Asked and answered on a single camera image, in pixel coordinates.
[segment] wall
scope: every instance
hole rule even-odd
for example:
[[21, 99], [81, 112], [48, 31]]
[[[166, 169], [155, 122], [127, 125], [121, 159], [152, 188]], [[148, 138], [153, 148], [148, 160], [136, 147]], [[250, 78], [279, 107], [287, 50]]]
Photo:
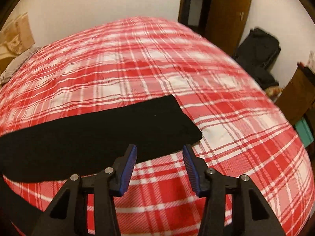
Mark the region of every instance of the wall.
[[203, 0], [190, 0], [188, 25], [198, 26]]
[[242, 40], [256, 26], [280, 41], [281, 53], [271, 73], [284, 87], [297, 62], [306, 64], [310, 50], [315, 51], [315, 25], [299, 0], [252, 0]]
[[9, 19], [28, 12], [35, 45], [43, 46], [121, 18], [151, 16], [177, 21], [179, 4], [180, 0], [21, 0]]

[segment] green object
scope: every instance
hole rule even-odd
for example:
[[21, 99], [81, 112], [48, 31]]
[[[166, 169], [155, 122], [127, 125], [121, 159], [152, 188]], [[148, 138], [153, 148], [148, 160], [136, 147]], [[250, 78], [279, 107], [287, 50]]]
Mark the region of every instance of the green object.
[[306, 120], [303, 117], [294, 125], [294, 127], [297, 133], [299, 134], [302, 143], [305, 147], [308, 147], [311, 143], [313, 143], [314, 141], [313, 135], [311, 133], [310, 128], [308, 127]]

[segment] blue rubber fingertip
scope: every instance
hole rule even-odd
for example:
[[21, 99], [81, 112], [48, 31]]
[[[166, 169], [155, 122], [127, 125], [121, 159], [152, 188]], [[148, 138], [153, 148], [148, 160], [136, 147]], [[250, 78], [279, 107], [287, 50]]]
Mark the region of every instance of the blue rubber fingertip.
[[199, 175], [186, 146], [183, 147], [183, 160], [189, 177], [190, 185], [196, 195], [199, 196], [201, 192]]
[[120, 189], [119, 189], [119, 193], [121, 196], [123, 196], [125, 192], [128, 190], [128, 186], [130, 183], [134, 165], [136, 164], [136, 160], [137, 160], [137, 147], [134, 145], [128, 157], [125, 169], [122, 172], [121, 184], [120, 184]]

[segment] bed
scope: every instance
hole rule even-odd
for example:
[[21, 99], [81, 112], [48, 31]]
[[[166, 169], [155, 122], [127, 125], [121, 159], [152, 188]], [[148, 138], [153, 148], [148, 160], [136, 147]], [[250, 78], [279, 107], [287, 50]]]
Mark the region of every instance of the bed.
[[[179, 23], [129, 18], [43, 47], [0, 90], [0, 136], [166, 95], [202, 131], [196, 155], [225, 175], [249, 175], [286, 234], [297, 235], [314, 204], [313, 172], [298, 135], [238, 64]], [[4, 179], [40, 210], [64, 183]], [[179, 151], [136, 164], [115, 205], [122, 235], [196, 235], [204, 199], [192, 192]], [[226, 224], [231, 207], [227, 197]], [[92, 196], [88, 214], [93, 233]]]

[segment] brown door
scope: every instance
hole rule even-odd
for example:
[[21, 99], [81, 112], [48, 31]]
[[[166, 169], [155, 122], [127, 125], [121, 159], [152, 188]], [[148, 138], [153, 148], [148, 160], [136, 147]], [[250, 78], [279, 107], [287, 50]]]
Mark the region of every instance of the brown door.
[[211, 0], [205, 37], [227, 54], [238, 47], [251, 0]]

